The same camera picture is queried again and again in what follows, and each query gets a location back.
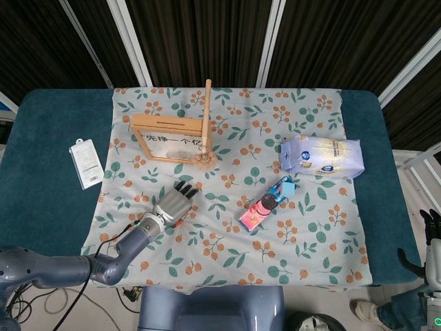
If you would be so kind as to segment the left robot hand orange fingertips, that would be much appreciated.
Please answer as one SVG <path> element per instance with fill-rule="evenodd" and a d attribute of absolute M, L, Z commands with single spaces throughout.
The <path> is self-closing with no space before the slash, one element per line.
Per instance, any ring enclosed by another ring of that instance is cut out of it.
<path fill-rule="evenodd" d="M 161 228 L 173 226 L 192 208 L 191 199 L 199 189 L 186 181 L 178 182 L 154 204 L 153 214 Z"/>

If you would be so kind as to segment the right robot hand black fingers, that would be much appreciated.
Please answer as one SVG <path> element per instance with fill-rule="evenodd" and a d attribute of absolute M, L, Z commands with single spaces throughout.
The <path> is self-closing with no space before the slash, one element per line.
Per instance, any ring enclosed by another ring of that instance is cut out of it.
<path fill-rule="evenodd" d="M 428 212 L 420 210 L 424 219 L 427 254 L 424 266 L 411 263 L 402 248 L 397 249 L 401 265 L 414 273 L 418 278 L 424 279 L 432 292 L 440 291 L 440 214 L 430 209 Z"/>

